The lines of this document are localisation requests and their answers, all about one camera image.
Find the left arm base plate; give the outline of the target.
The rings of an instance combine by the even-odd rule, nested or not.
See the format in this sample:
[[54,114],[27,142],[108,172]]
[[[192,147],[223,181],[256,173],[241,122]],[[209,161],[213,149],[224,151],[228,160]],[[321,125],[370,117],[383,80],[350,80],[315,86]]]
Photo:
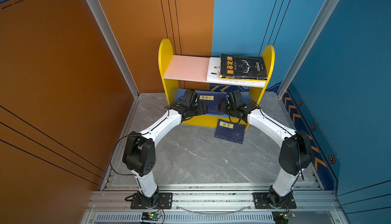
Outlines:
[[140,192],[132,195],[130,209],[171,209],[173,202],[173,194],[171,192],[162,192],[148,198]]

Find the navy book rearmost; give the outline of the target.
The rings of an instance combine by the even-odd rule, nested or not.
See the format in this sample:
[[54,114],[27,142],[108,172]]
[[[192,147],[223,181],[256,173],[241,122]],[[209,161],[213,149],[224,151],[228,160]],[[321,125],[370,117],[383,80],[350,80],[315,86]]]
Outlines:
[[229,142],[243,144],[245,125],[234,124],[222,119],[218,120],[214,137]]

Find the white book brown pattern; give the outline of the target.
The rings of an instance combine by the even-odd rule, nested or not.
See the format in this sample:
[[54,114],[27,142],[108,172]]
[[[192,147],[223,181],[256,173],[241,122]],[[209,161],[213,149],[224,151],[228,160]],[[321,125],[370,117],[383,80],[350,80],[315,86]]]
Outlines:
[[259,87],[263,88],[266,81],[247,81],[247,80],[224,80],[220,79],[220,58],[211,57],[209,59],[209,66],[207,72],[207,82],[215,84],[245,86],[245,87]]

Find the yellow cartoon cover book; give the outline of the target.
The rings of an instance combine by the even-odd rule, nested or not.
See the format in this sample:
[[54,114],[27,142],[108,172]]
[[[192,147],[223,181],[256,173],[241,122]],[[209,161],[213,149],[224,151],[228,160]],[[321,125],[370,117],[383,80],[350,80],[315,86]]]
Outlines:
[[267,78],[260,78],[260,79],[252,79],[252,78],[240,78],[240,77],[220,77],[220,80],[235,80],[235,81],[255,81],[255,82],[265,82],[267,81]]

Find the navy book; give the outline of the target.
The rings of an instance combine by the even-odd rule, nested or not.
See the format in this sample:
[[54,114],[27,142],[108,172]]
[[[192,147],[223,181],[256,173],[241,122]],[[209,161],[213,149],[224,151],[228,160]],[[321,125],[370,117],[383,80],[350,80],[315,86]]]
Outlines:
[[201,102],[205,102],[208,115],[224,116],[223,112],[219,111],[219,106],[227,100],[225,93],[201,93],[198,95]]

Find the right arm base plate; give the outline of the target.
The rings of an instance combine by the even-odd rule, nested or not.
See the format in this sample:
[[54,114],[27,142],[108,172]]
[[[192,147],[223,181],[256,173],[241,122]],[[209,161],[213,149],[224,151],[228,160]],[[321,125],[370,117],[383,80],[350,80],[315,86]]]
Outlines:
[[281,197],[273,192],[255,192],[253,201],[256,209],[296,209],[296,201],[291,191]]

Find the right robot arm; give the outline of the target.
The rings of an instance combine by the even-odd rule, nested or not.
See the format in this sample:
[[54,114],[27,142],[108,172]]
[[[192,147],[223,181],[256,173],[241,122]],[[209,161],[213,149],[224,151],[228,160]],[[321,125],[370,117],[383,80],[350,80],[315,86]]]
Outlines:
[[272,119],[255,102],[247,103],[237,89],[227,92],[227,100],[219,105],[219,111],[256,127],[280,147],[280,171],[267,197],[271,208],[287,207],[293,200],[294,184],[312,162],[308,133],[288,128]]

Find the black book yellow title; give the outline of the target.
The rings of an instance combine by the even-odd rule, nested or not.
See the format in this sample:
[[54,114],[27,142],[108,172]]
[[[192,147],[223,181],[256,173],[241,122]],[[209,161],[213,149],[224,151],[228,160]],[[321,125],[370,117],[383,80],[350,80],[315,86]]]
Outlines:
[[220,77],[268,78],[262,57],[243,57],[221,54]]

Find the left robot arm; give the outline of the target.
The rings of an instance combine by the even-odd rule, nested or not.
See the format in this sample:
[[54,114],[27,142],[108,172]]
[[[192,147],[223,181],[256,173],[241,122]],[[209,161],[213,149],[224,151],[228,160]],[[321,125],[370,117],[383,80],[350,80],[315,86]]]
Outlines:
[[167,107],[165,114],[154,124],[141,132],[131,132],[126,137],[122,162],[138,184],[138,192],[150,202],[155,202],[158,186],[152,169],[156,164],[156,146],[176,126],[196,116],[206,115],[205,102],[198,100],[198,93],[193,89]]

